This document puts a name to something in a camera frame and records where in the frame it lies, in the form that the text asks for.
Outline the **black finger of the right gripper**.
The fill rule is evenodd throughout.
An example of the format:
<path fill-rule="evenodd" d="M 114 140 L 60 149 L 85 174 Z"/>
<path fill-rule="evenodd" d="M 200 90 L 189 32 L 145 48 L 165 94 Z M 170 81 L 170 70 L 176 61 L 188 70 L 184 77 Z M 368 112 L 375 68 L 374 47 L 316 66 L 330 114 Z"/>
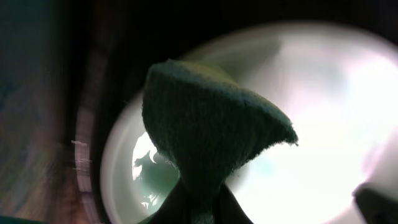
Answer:
<path fill-rule="evenodd" d="M 354 201 L 367 224 L 397 224 L 397 199 L 372 183 L 353 192 Z"/>

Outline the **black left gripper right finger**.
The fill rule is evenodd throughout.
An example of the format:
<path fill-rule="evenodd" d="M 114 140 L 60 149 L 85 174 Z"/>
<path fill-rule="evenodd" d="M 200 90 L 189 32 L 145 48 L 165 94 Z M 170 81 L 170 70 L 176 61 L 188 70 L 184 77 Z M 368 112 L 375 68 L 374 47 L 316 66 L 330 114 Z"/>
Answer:
<path fill-rule="evenodd" d="M 213 200 L 213 217 L 215 224 L 253 224 L 226 184 Z"/>

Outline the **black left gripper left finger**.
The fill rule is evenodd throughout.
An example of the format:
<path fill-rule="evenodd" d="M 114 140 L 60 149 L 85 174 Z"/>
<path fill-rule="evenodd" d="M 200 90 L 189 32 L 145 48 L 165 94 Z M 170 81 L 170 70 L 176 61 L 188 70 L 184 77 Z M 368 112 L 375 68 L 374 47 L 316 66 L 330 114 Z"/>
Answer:
<path fill-rule="evenodd" d="M 189 224 L 189 197 L 183 183 L 179 180 L 161 207 L 149 220 L 149 224 Z"/>

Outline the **green scouring sponge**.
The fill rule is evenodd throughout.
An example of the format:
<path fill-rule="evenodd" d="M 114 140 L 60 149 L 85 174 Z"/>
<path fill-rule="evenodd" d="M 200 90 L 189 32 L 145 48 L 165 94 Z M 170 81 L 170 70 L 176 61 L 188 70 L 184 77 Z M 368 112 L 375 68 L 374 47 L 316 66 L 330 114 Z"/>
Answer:
<path fill-rule="evenodd" d="M 148 71 L 144 127 L 158 153 L 179 171 L 190 223 L 215 223 L 213 200 L 235 170 L 276 144 L 297 144 L 291 120 L 226 72 L 167 60 Z"/>

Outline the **mint plate with green stain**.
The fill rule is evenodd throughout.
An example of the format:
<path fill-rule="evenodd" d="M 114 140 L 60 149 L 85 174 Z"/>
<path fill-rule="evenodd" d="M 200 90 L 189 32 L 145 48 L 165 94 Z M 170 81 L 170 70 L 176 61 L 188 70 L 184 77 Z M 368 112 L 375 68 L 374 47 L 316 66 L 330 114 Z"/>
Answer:
<path fill-rule="evenodd" d="M 142 118 L 148 71 L 167 60 L 218 67 L 291 120 L 297 144 L 271 146 L 225 181 L 253 223 L 366 223 L 353 192 L 368 182 L 397 199 L 397 49 L 363 31 L 288 23 L 149 65 L 102 156 L 101 197 L 111 223 L 147 223 L 178 182 Z"/>

